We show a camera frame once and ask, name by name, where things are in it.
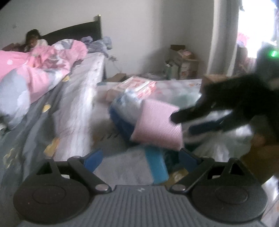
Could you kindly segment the brown cardboard box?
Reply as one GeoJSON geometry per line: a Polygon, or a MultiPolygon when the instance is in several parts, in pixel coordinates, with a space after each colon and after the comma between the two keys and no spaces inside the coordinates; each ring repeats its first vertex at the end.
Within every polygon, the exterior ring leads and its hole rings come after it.
{"type": "Polygon", "coordinates": [[[278,90],[255,75],[208,75],[200,92],[211,108],[230,110],[225,125],[195,149],[216,161],[241,159],[261,183],[278,177],[278,90]]]}

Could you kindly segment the white plastic bag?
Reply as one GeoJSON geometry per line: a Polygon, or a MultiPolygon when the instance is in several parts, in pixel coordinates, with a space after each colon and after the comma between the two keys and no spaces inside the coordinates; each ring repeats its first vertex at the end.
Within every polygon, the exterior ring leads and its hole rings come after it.
{"type": "Polygon", "coordinates": [[[250,125],[222,132],[211,131],[200,135],[190,135],[192,125],[216,121],[229,115],[231,111],[213,111],[209,115],[182,124],[183,142],[186,149],[200,157],[213,158],[215,161],[227,162],[230,158],[240,158],[251,148],[254,132],[250,125]]]}

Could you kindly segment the pink wet wipes pack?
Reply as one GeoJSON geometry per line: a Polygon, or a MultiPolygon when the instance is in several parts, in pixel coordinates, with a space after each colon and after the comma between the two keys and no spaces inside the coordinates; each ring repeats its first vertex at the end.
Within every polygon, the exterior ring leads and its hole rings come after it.
{"type": "Polygon", "coordinates": [[[156,89],[156,81],[132,76],[124,82],[110,88],[106,95],[106,101],[112,102],[123,92],[132,92],[138,98],[147,98],[156,89]]]}

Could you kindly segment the cardboard boxes in corner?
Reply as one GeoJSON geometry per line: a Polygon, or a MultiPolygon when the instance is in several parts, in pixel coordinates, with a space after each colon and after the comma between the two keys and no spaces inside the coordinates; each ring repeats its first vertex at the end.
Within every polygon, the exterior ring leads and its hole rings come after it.
{"type": "Polygon", "coordinates": [[[166,64],[171,68],[172,79],[198,78],[199,60],[185,45],[170,45],[166,64]]]}

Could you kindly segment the blue white tissue pack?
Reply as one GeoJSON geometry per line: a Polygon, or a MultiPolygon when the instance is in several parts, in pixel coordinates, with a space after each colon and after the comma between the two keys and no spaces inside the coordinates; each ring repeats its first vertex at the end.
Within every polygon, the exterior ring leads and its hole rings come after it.
{"type": "Polygon", "coordinates": [[[147,100],[150,98],[138,98],[135,92],[128,90],[119,94],[110,105],[110,119],[128,143],[143,144],[133,139],[132,134],[142,112],[142,104],[147,100]]]}

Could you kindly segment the yellow flat box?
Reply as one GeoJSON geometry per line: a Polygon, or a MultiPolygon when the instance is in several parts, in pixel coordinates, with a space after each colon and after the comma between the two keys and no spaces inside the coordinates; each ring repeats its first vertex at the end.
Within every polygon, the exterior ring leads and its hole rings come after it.
{"type": "Polygon", "coordinates": [[[178,171],[175,171],[173,173],[169,174],[169,178],[166,182],[162,183],[162,185],[165,186],[172,186],[173,184],[176,184],[178,181],[183,179],[186,175],[188,175],[188,171],[186,169],[180,169],[178,171]]]}

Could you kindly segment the black headboard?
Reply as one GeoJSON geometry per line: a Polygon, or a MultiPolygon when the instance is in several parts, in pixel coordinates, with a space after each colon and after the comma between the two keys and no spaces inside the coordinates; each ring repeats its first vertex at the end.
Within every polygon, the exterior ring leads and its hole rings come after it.
{"type": "Polygon", "coordinates": [[[94,17],[94,21],[66,27],[43,35],[42,38],[45,39],[49,45],[53,45],[57,41],[63,39],[81,40],[81,38],[87,36],[92,37],[94,41],[103,37],[100,14],[94,17]]]}

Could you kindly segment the pink padded pouch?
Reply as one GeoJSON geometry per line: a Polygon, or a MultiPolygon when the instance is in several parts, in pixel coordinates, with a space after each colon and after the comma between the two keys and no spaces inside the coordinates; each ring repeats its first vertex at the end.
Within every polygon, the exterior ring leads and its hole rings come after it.
{"type": "Polygon", "coordinates": [[[179,107],[154,99],[141,103],[140,115],[130,137],[133,142],[149,144],[174,151],[183,147],[181,124],[170,120],[179,107]]]}

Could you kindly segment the dark grey bed sheet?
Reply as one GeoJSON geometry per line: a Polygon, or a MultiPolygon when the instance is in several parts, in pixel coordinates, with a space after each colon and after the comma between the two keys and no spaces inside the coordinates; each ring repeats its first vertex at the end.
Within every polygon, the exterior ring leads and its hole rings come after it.
{"type": "Polygon", "coordinates": [[[22,122],[1,136],[1,226],[18,222],[13,195],[46,157],[67,160],[92,149],[96,87],[103,79],[105,57],[89,53],[67,78],[34,102],[22,122]]]}

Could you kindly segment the pink grey duvet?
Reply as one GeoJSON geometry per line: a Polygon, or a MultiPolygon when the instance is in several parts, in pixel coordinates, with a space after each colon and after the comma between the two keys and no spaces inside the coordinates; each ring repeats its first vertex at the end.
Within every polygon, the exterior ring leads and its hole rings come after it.
{"type": "Polygon", "coordinates": [[[88,53],[78,40],[64,39],[28,53],[1,51],[1,123],[20,124],[30,105],[56,87],[88,53]]]}

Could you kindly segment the person lying in bed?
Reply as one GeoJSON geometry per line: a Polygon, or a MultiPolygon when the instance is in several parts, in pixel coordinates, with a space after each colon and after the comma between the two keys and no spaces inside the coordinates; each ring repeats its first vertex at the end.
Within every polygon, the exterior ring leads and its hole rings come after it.
{"type": "Polygon", "coordinates": [[[32,29],[25,36],[24,52],[29,52],[38,46],[47,46],[48,42],[43,39],[37,29],[32,29]]]}

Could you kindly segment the white blue product box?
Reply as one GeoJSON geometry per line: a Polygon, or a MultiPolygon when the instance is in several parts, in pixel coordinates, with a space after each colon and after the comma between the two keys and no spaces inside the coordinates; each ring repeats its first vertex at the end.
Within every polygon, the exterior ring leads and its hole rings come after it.
{"type": "Polygon", "coordinates": [[[153,184],[166,182],[169,179],[169,174],[161,149],[153,146],[145,146],[144,150],[153,177],[153,184]]]}

